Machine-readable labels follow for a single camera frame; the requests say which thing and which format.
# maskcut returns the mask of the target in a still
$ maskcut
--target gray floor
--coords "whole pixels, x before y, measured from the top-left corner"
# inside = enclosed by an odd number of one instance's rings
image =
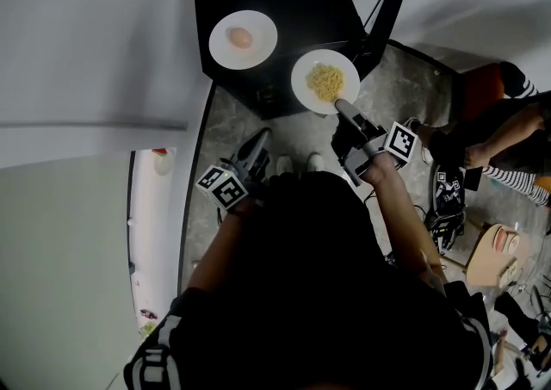
[[[362,91],[355,105],[374,123],[386,128],[390,128],[393,121],[404,120],[409,116],[443,125],[449,119],[450,87],[449,77],[419,59],[388,47],[381,64],[363,80]],[[218,89],[208,115],[196,175],[202,174],[210,164],[217,164],[219,158],[229,158],[235,146],[262,125],[271,127],[274,132],[274,158],[288,154],[296,162],[295,169],[301,171],[307,156],[311,152],[318,152],[324,156],[328,171],[343,173],[330,146],[337,125],[336,116],[324,118],[314,113],[303,113],[261,122],[224,90]],[[406,181],[414,203],[426,210],[430,201],[430,166],[420,157],[420,144],[417,148],[414,159],[400,170],[400,174]],[[367,185],[356,189],[362,199],[369,191]],[[379,245],[383,253],[388,253],[390,244],[377,201],[369,200],[368,207]],[[547,251],[547,246],[542,248],[543,235],[548,225],[546,208],[537,207],[522,195],[483,178],[478,192],[467,193],[467,215],[480,222],[485,220],[517,226],[529,233],[534,255],[525,264],[519,283],[525,284],[529,290],[537,284],[540,290],[547,291],[541,284],[542,274],[547,275],[551,266],[551,251]],[[215,207],[194,189],[183,259],[184,287],[194,262],[201,259],[217,229]],[[465,235],[457,239],[450,256],[466,262],[477,234],[478,231],[467,226]],[[447,266],[446,274],[452,281],[465,279],[454,266]],[[499,291],[496,288],[469,289],[472,292],[481,291],[486,297],[492,328],[498,330],[505,327],[505,320],[491,310],[491,304]],[[518,289],[512,290],[511,294],[518,294]],[[528,293],[518,294],[517,300],[526,313],[534,316]]]

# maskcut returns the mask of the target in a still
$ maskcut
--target egg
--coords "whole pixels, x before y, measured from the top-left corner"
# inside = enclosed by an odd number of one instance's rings
[[[244,28],[231,28],[229,30],[230,42],[240,49],[248,49],[252,46],[251,32]]]

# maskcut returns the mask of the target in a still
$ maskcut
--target shoe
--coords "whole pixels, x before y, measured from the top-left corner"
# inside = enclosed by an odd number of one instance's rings
[[[280,176],[283,173],[294,173],[293,161],[289,156],[280,156],[275,163],[275,173]]]
[[[404,127],[408,128],[409,130],[412,130],[412,133],[415,133],[415,132],[413,132],[412,124],[416,123],[416,122],[418,122],[417,127],[419,125],[423,125],[423,122],[421,122],[419,119],[413,118],[413,117],[408,119],[406,122],[403,122],[402,125]],[[425,162],[427,165],[432,165],[432,163],[434,162],[434,158],[432,157],[432,154],[430,154],[429,149],[424,145],[421,148],[421,158],[423,159],[423,162]]]
[[[432,157],[432,154],[430,154],[429,149],[424,145],[421,148],[421,158],[423,159],[423,162],[425,162],[427,165],[432,165],[434,163],[434,158]]]
[[[414,123],[414,122],[418,122],[419,125],[422,125],[422,124],[423,124],[423,122],[421,122],[419,119],[413,118],[413,117],[412,117],[412,118],[408,119],[407,121],[402,122],[402,125],[403,125],[404,127],[406,127],[408,130],[412,130],[412,133],[415,133],[415,132],[413,131],[413,129],[412,129],[412,123]]]
[[[318,154],[317,152],[313,152],[310,156],[308,156],[308,160],[306,161],[307,173],[313,173],[315,171],[323,171],[324,169],[325,169],[325,161],[321,157],[321,154]]]

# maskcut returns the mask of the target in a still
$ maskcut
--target black shirt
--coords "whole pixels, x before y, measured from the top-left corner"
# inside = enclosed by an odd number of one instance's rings
[[[187,290],[171,313],[182,388],[474,388],[487,319],[462,283],[448,298],[384,262],[368,210],[329,173],[272,180],[226,286]],[[140,348],[156,343],[153,333]],[[125,368],[130,388],[132,364]]]

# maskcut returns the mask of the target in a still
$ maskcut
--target pasta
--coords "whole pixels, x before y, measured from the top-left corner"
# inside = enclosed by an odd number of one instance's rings
[[[344,86],[343,72],[332,65],[317,63],[306,76],[306,84],[321,101],[335,102]]]

